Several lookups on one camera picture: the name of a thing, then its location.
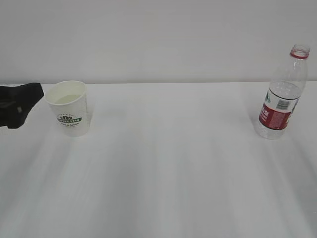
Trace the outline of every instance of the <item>bottle opening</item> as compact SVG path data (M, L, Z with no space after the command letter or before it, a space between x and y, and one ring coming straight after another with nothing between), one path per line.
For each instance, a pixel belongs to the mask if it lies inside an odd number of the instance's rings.
M291 51L291 56L304 60L308 58L310 51L311 48L308 45L295 44Z

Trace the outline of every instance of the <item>cup logo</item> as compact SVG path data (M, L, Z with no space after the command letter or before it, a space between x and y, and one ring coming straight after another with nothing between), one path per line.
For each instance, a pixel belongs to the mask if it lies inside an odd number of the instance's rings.
M57 120L64 126L74 127L79 124L82 118L77 118L74 115L60 114L57 116Z

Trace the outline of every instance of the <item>green logo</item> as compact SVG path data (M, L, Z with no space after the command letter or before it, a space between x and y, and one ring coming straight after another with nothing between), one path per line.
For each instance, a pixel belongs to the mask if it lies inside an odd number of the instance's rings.
M65 126L75 126L78 125L82 118L76 118L73 115L58 115L57 120Z
M268 94L268 92L267 92L267 94L266 94L265 101L266 101L266 102L268 102L268 103L270 103L270 102L271 102L271 99L269 98L269 94Z

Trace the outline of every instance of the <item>black object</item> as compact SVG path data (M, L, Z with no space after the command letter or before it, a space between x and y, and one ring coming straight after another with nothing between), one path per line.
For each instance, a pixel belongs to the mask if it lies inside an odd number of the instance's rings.
M0 126L19 128L30 110L44 96L40 83L0 86Z

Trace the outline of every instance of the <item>barcode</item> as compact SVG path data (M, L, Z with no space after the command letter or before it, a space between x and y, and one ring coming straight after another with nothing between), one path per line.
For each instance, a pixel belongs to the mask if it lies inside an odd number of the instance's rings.
M290 101L279 100L276 108L280 110L286 110L288 109L289 104L290 104Z

